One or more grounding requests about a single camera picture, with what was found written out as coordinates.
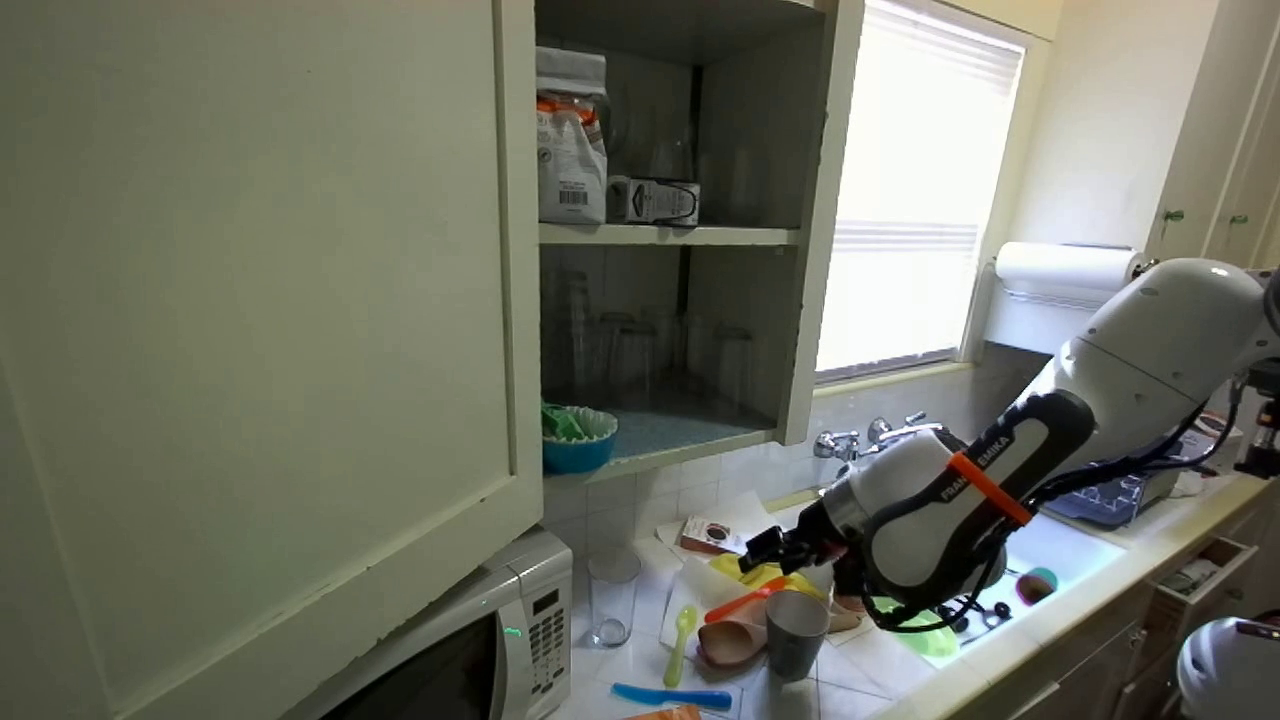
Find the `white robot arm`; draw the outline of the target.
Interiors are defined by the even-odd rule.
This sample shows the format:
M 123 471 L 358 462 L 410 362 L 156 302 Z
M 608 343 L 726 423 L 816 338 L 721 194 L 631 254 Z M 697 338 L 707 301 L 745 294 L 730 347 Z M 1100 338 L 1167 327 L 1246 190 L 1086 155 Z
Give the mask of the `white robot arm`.
M 899 428 L 791 526 L 765 526 L 738 569 L 837 563 L 888 632 L 975 596 L 1004 538 L 1048 498 L 1157 469 L 1211 391 L 1277 356 L 1280 276 L 1177 254 L 1129 281 L 975 437 Z

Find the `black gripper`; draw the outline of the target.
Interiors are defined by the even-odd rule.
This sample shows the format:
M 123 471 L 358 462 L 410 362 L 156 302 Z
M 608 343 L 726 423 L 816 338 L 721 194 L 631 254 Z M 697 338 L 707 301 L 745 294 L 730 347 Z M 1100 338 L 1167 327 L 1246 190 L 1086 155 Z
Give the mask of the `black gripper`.
M 780 570 L 801 570 L 829 563 L 843 551 L 838 526 L 824 512 L 802 512 L 791 526 L 765 526 L 746 538 L 738 569 L 753 570 L 760 563 L 774 563 Z

